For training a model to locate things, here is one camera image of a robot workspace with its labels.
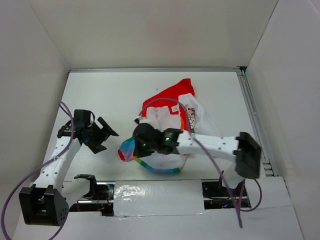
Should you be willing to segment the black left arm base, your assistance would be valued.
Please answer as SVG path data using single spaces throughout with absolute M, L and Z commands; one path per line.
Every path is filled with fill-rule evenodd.
M 98 212 L 102 216 L 114 215 L 114 181 L 98 181 L 92 174 L 78 174 L 66 181 L 62 194 L 70 212 Z

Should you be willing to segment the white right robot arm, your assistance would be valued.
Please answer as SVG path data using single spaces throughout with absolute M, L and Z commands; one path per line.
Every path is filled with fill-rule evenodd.
M 237 136 L 210 136 L 187 130 L 168 128 L 161 132 L 150 124 L 140 123 L 132 134 L 134 156 L 141 158 L 162 155 L 206 155 L 218 171 L 218 190 L 230 196 L 243 180 L 260 178 L 262 148 L 247 132 Z

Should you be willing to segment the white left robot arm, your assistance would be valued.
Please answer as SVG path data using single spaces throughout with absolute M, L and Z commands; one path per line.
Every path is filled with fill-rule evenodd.
M 69 209 L 80 198 L 92 200 L 99 187 L 92 174 L 78 174 L 70 189 L 63 190 L 67 172 L 82 146 L 94 154 L 106 150 L 103 146 L 110 136 L 118 136 L 102 117 L 96 118 L 90 110 L 76 109 L 73 117 L 63 125 L 50 160 L 30 187 L 19 192 L 19 202 L 27 225 L 61 227 L 66 222 Z

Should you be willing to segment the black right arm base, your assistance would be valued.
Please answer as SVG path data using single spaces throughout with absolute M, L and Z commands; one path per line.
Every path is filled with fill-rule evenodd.
M 229 192 L 222 186 L 221 179 L 202 180 L 201 185 L 205 210 L 234 208 Z M 236 203 L 239 203 L 242 186 L 243 184 L 240 182 L 235 189 L 231 189 Z M 245 187 L 243 188 L 241 198 L 241 208 L 251 208 L 251 203 Z

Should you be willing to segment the white and red kids jacket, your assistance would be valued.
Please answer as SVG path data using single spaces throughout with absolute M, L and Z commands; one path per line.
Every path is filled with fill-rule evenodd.
M 142 104 L 140 121 L 148 123 L 163 132 L 168 128 L 190 130 L 192 133 L 209 136 L 223 134 L 196 99 L 191 79 L 184 78 Z M 131 137 L 119 147 L 118 156 L 123 162 L 136 161 L 145 169 L 161 174 L 180 173 L 187 161 L 192 158 L 187 155 L 164 155 L 157 152 L 150 156 L 134 156 L 135 141 Z

